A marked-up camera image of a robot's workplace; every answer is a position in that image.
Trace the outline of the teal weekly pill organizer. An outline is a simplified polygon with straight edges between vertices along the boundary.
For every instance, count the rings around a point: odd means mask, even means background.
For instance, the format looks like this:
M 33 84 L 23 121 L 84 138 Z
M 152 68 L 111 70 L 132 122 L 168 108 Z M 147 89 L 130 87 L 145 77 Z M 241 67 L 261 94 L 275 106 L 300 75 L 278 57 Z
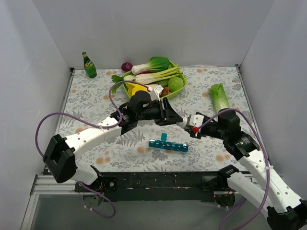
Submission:
M 157 149 L 173 150 L 173 151 L 179 151 L 179 152 L 188 152 L 189 150 L 188 144 L 167 141 L 166 133 L 161 134 L 160 140 L 150 139 L 149 147 L 157 148 Z

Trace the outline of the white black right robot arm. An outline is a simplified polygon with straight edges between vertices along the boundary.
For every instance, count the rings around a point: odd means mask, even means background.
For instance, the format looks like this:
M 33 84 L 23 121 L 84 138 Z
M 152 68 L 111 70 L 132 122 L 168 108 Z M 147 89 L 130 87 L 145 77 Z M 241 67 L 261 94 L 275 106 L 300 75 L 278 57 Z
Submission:
M 217 178 L 222 190 L 233 189 L 257 207 L 253 220 L 262 213 L 273 230 L 298 230 L 307 224 L 307 202 L 295 193 L 270 165 L 259 136 L 252 138 L 241 131 L 236 109 L 223 109 L 217 121 L 197 113 L 183 118 L 178 126 L 193 138 L 205 136 L 223 140 L 225 149 L 257 181 L 253 184 L 233 166 L 220 170 Z

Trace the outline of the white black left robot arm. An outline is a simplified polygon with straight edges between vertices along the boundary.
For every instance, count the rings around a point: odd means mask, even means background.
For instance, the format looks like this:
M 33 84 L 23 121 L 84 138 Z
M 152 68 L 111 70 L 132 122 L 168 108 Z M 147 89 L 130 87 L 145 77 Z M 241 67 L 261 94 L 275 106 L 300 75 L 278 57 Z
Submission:
M 84 183 L 90 191 L 96 192 L 102 186 L 98 171 L 92 166 L 77 163 L 76 160 L 95 146 L 134 129 L 138 121 L 142 120 L 153 120 L 159 126 L 175 125 L 184 121 L 166 98 L 153 100 L 149 93 L 138 91 L 129 102 L 120 106 L 119 111 L 112 113 L 97 127 L 66 137 L 59 134 L 53 136 L 43 156 L 43 162 L 57 183 L 72 179 Z

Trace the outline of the white pill bottle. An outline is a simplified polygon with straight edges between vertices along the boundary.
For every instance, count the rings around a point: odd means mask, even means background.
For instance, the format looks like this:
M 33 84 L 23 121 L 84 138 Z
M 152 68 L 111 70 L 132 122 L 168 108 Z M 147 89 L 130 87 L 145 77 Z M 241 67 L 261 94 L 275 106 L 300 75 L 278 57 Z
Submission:
M 177 125 L 181 127 L 182 129 L 188 129 L 189 128 L 189 117 L 184 117 L 182 122 L 177 122 Z

